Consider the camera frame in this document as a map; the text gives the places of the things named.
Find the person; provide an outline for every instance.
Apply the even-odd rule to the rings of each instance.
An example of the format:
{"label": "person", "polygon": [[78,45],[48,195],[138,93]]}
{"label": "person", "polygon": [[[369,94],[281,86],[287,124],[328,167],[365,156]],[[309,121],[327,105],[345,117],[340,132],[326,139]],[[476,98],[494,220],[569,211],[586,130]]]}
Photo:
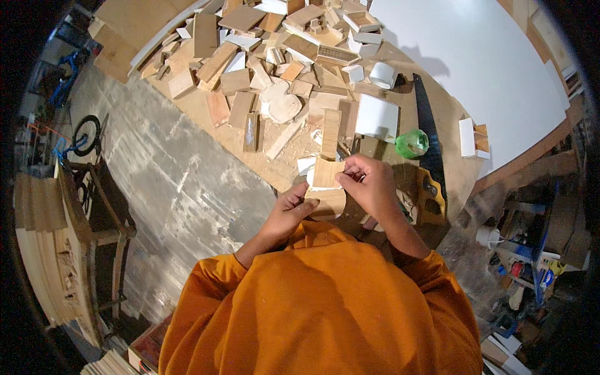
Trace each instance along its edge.
{"label": "person", "polygon": [[195,265],[160,374],[481,374],[469,301],[395,203],[390,165],[353,155],[335,178],[383,227],[402,268],[304,220],[319,202],[303,201],[306,182],[293,186],[235,254]]}

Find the bicycle wheel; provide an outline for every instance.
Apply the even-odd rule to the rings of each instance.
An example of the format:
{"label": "bicycle wheel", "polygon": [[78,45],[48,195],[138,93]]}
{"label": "bicycle wheel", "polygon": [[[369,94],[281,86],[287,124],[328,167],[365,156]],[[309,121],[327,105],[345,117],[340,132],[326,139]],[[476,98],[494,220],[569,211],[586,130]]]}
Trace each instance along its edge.
{"label": "bicycle wheel", "polygon": [[79,121],[79,124],[75,129],[75,134],[73,135],[73,143],[71,146],[75,148],[77,146],[77,141],[80,140],[84,134],[87,134],[88,140],[73,151],[77,156],[88,155],[100,141],[100,120],[98,120],[96,116],[88,115]]}

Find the white bucket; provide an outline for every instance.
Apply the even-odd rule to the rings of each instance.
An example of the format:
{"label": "white bucket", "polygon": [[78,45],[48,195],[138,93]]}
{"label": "white bucket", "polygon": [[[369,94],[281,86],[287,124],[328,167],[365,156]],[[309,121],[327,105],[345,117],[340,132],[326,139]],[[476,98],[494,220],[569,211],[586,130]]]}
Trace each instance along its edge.
{"label": "white bucket", "polygon": [[475,240],[479,245],[485,246],[490,250],[495,249],[500,242],[504,241],[501,238],[499,230],[487,226],[479,227],[475,236]]}

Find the wooden workbench top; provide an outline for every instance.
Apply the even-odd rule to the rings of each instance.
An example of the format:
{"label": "wooden workbench top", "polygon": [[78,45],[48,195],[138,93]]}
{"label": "wooden workbench top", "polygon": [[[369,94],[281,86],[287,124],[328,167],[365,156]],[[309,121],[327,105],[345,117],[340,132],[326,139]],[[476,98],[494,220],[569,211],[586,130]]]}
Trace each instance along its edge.
{"label": "wooden workbench top", "polygon": [[[185,41],[179,50],[175,52],[174,57],[181,61],[189,61],[191,60],[191,54],[191,43]],[[469,116],[455,98],[451,97],[429,74],[391,43],[384,41],[377,55],[359,63],[365,67],[365,76],[368,75],[377,61],[385,61],[387,64],[393,65],[398,72],[404,74],[408,79],[412,79],[412,73],[420,74],[422,77],[440,140],[448,194],[448,219],[451,222],[462,210],[482,165],[481,160],[461,157],[458,121]],[[160,81],[156,80],[155,76],[148,77],[147,80],[170,99],[168,81],[172,76],[173,72]],[[297,159],[309,157],[319,152],[320,146],[311,139],[310,133],[315,129],[322,128],[322,109],[338,109],[337,105],[340,99],[339,95],[314,92],[299,115],[307,117],[305,125],[292,137],[279,156],[270,160],[265,152],[277,140],[277,137],[287,125],[266,121],[262,128],[259,152],[256,154],[243,152],[242,129],[228,126],[215,128],[212,126],[206,105],[207,93],[207,91],[195,89],[180,99],[170,100],[223,147],[279,191],[287,190],[297,177]],[[418,128],[414,89],[407,94],[398,94],[388,98],[388,100],[400,106],[398,134]],[[394,152],[393,144],[383,141],[378,142],[369,137],[363,140],[361,152],[392,164],[396,172],[398,186],[416,198],[415,173],[418,166],[417,161],[410,161],[397,155]]]}

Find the orange sweater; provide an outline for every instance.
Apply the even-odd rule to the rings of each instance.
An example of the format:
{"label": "orange sweater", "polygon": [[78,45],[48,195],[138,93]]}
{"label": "orange sweater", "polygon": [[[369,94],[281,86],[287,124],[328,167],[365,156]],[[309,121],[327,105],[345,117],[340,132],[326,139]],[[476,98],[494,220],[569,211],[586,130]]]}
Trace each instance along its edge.
{"label": "orange sweater", "polygon": [[481,374],[473,311],[435,251],[402,270],[371,245],[303,221],[247,271],[199,261],[160,353],[160,374]]}

